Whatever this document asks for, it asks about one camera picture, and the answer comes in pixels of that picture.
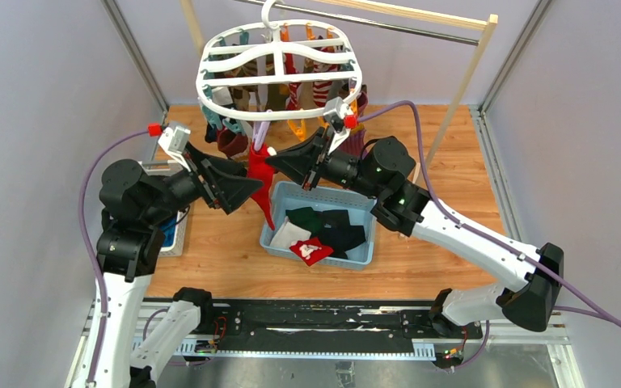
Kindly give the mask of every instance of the white plastic hanger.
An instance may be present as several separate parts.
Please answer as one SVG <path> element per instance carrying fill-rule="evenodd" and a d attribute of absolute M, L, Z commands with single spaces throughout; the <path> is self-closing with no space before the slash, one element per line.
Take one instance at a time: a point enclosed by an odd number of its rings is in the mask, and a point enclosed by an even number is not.
<path fill-rule="evenodd" d="M 291 82 L 316 82 L 348 80 L 350 89 L 353 90 L 344 101 L 351 103 L 361 93 L 363 74 L 358 65 L 358 59 L 353 52 L 349 38 L 339 28 L 328 23 L 306 19 L 279 20 L 271 22 L 269 18 L 270 9 L 277 0 L 266 0 L 261 11 L 261 23 L 245 24 L 243 26 L 231 28 L 213 39 L 209 40 L 203 50 L 199 72 L 196 76 L 196 92 L 201 103 L 213 112 L 226 117 L 249 121 L 276 121 L 276 120 L 297 120 L 310 119 L 323 115 L 323 108 L 298 110 L 298 111 L 278 111 L 278 112 L 244 112 L 236 109 L 224 108 L 215 103 L 208 91 L 218 86 L 244 86 L 244 85 L 269 85 L 271 83 L 291 83 Z M 300 40 L 294 42 L 281 41 L 281 26 L 286 25 L 301 27 L 318 27 L 323 30 L 328 28 L 336 36 L 332 39 L 323 40 Z M 238 46 L 221 45 L 221 42 L 229 36 L 239 36 L 243 32 L 255 32 L 263 30 L 265 36 L 271 41 L 263 44 L 245 44 Z M 319 47 L 343 47 L 343 52 L 324 53 L 315 48 Z M 347 70 L 332 71 L 329 73 L 312 74 L 285 74 L 284 54 L 292 53 L 302 57 L 310 58 L 313 61 L 346 65 Z M 227 59 L 216 60 L 217 55 L 234 54 Z M 262 75 L 255 77 L 237 78 L 213 78 L 213 73 L 222 73 L 229 70 L 238 69 L 249 61 L 258 57 L 272 54 L 274 58 L 274 75 Z"/>

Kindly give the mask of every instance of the red connector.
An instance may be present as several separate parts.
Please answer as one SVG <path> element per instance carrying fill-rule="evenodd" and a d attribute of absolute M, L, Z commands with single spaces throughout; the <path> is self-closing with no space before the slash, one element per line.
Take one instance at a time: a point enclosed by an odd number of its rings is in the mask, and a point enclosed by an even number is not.
<path fill-rule="evenodd" d="M 151 123 L 147 127 L 149 130 L 149 136 L 157 137 L 163 134 L 163 126 L 159 123 Z"/>
<path fill-rule="evenodd" d="M 354 129 L 358 126 L 358 116 L 356 115 L 347 115 L 344 118 L 344 126 L 348 129 Z"/>

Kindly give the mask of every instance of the wooden pole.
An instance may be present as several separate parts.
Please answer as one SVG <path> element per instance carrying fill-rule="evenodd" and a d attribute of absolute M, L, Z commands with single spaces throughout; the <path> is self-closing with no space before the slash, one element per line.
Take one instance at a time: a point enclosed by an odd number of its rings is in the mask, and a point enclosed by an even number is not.
<path fill-rule="evenodd" d="M 182 4 L 182 12 L 184 12 L 184 18 L 187 20 L 187 27 L 189 27 L 189 34 L 192 36 L 194 42 L 194 48 L 196 54 L 201 58 L 203 48 L 205 47 L 205 40 L 203 33 L 201 33 L 201 27 L 199 26 L 199 19 L 196 17 L 196 11 L 194 10 L 194 4 L 192 0 L 180 0 Z"/>
<path fill-rule="evenodd" d="M 470 79 L 472 75 L 475 73 L 475 68 L 479 63 L 482 54 L 484 54 L 484 50 L 487 48 L 487 44 L 489 40 L 492 39 L 492 34 L 494 33 L 494 28 L 498 24 L 499 17 L 497 15 L 490 15 L 489 21 L 487 21 L 487 27 L 482 31 L 482 37 L 479 38 L 479 43 L 477 44 L 477 48 L 475 52 L 472 54 L 472 59 L 470 60 L 470 65 L 467 66 L 467 71 L 465 75 L 463 75 L 463 81 L 458 87 L 458 92 L 454 97 L 451 104 L 449 104 L 449 108 L 446 110 L 446 114 L 444 115 L 444 120 L 441 122 L 439 126 L 439 131 L 437 132 L 437 136 L 434 138 L 432 145 L 429 147 L 429 151 L 427 153 L 427 158 L 425 159 L 425 168 L 429 168 L 432 159 L 434 158 L 434 153 L 437 152 L 437 148 L 441 144 L 441 140 L 444 139 L 444 134 L 446 133 L 446 129 L 451 124 L 451 119 L 454 118 L 454 114 L 456 109 L 460 104 L 463 95 L 465 95 L 465 91 L 467 90 L 468 84 L 470 84 Z"/>
<path fill-rule="evenodd" d="M 440 14 L 438 12 L 423 11 L 417 8 L 410 8 L 407 6 L 395 6 L 393 4 L 386 4 L 383 2 L 373 2 L 370 0 L 313 0 L 314 2 L 324 2 L 326 4 L 333 4 L 336 6 L 348 6 L 358 10 L 373 11 L 381 14 L 400 16 L 402 18 L 409 18 L 415 20 L 422 20 L 425 22 L 432 22 L 438 24 L 445 24 L 447 26 L 468 28 L 471 30 L 483 31 L 487 27 L 487 22 L 483 20 L 475 20 L 468 18 L 461 18 L 460 16 L 453 16 L 447 14 Z"/>

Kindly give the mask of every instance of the hanger hook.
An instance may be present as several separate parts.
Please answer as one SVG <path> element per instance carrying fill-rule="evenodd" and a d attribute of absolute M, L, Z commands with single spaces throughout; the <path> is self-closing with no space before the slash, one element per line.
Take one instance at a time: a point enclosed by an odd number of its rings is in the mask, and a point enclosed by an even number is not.
<path fill-rule="evenodd" d="M 261 10 L 260 12 L 260 18 L 263 20 L 263 25 L 268 30 L 277 30 L 280 27 L 279 23 L 270 23 L 270 10 L 277 1 L 278 0 L 265 0 L 265 4 L 263 4 L 263 10 Z"/>

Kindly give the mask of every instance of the white wall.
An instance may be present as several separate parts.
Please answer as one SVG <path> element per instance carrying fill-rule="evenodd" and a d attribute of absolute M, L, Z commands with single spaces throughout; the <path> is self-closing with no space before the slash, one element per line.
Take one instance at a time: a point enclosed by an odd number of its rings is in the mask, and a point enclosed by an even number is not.
<path fill-rule="evenodd" d="M 82 174 L 159 117 L 101 2 L 0 2 L 0 387 L 63 386 L 94 292 Z M 145 150 L 136 140 L 112 159 Z"/>
<path fill-rule="evenodd" d="M 428 11 L 486 20 L 499 15 L 499 25 L 487 53 L 479 64 L 465 103 L 479 103 L 522 30 L 536 0 L 392 0 L 389 3 L 414 6 Z M 118 0 L 137 42 L 170 103 L 196 103 L 194 80 L 199 57 L 191 41 L 178 0 Z M 260 6 L 233 0 L 193 0 L 206 39 L 226 29 L 260 21 Z M 394 18 L 309 0 L 286 2 L 318 11 L 355 15 L 384 23 L 401 24 L 437 32 L 479 37 L 478 32 L 449 29 L 430 23 Z M 273 10 L 273 18 L 279 11 Z M 318 19 L 286 12 L 284 19 Z M 418 103 L 447 103 L 463 77 L 474 48 L 440 40 L 410 36 L 341 21 L 331 23 L 349 35 L 375 103 L 412 99 Z M 298 39 L 304 37 L 299 32 Z"/>
<path fill-rule="evenodd" d="M 621 2 L 555 1 L 488 116 L 524 235 L 621 318 Z M 568 323 L 586 386 L 621 386 L 621 330 Z"/>

